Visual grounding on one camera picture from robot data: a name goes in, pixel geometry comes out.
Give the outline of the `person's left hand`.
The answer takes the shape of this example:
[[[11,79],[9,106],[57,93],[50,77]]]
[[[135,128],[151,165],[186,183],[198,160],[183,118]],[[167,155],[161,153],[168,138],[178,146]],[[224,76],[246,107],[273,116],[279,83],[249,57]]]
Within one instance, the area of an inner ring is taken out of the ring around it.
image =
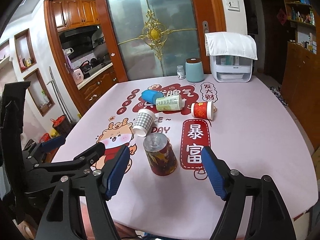
[[[18,224],[17,228],[25,239],[35,239],[36,229],[26,221],[22,221],[20,224]]]

